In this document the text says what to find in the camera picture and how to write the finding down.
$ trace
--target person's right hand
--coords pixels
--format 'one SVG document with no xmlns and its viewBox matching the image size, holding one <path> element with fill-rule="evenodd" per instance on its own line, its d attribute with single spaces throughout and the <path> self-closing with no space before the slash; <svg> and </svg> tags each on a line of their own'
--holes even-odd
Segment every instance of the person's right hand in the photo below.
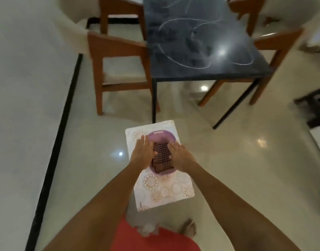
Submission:
<svg viewBox="0 0 320 251">
<path fill-rule="evenodd" d="M 168 144 L 170 150 L 171 160 L 173 160 L 173 166 L 181 172 L 187 172 L 188 168 L 196 163 L 194 156 L 187 150 L 184 145 L 180 145 L 175 141 Z"/>
</svg>

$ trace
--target brown checkered cloth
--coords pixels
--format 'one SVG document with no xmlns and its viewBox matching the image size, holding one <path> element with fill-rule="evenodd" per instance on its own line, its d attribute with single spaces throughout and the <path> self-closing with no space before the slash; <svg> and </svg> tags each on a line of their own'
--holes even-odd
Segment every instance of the brown checkered cloth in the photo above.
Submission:
<svg viewBox="0 0 320 251">
<path fill-rule="evenodd" d="M 156 173 L 161 173 L 168 169 L 174 168 L 173 161 L 169 158 L 171 155 L 168 147 L 168 143 L 154 143 L 153 151 L 158 154 L 154 157 L 152 165 Z"/>
</svg>

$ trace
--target person's left arm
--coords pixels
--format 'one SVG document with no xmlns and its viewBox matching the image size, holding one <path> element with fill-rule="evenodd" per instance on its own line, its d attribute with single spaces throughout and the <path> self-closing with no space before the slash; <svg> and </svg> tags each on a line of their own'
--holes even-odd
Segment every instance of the person's left arm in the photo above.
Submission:
<svg viewBox="0 0 320 251">
<path fill-rule="evenodd" d="M 156 154 L 153 142 L 147 135 L 141 136 L 128 166 L 62 228 L 44 251 L 109 250 L 133 186 Z"/>
</svg>

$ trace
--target red clothing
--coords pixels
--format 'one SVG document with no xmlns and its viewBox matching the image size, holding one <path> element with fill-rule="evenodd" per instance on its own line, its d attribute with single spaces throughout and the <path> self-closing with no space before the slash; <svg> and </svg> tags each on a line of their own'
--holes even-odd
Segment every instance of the red clothing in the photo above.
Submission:
<svg viewBox="0 0 320 251">
<path fill-rule="evenodd" d="M 111 251 L 200 251 L 198 245 L 190 238 L 159 229 L 158 235 L 142 237 L 137 229 L 122 219 L 117 227 Z"/>
</svg>

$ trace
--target person's right arm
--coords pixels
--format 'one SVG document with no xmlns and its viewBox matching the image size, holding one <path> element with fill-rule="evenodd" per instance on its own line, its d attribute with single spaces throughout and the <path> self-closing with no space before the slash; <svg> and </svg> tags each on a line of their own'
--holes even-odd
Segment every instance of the person's right arm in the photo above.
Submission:
<svg viewBox="0 0 320 251">
<path fill-rule="evenodd" d="M 205 171 L 178 142 L 170 143 L 173 165 L 188 173 L 236 251 L 300 251 L 273 223 Z"/>
</svg>

